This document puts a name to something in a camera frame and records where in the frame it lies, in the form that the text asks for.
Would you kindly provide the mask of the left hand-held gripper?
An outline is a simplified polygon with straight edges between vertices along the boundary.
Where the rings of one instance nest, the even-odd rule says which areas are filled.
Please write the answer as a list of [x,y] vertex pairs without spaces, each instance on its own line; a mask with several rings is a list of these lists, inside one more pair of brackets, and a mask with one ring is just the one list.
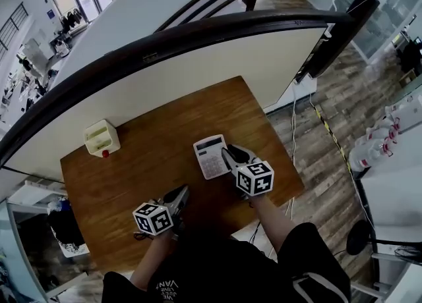
[[158,236],[166,231],[178,234],[183,228],[181,210],[189,198],[189,186],[182,185],[159,200],[144,202],[133,211],[139,231],[148,236]]

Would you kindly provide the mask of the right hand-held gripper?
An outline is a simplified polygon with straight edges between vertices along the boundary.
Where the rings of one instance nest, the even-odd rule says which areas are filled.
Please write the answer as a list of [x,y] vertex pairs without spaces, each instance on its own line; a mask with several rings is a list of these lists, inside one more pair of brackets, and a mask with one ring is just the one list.
[[274,170],[251,150],[228,144],[222,148],[222,159],[234,177],[235,187],[242,197],[260,196],[273,189]]

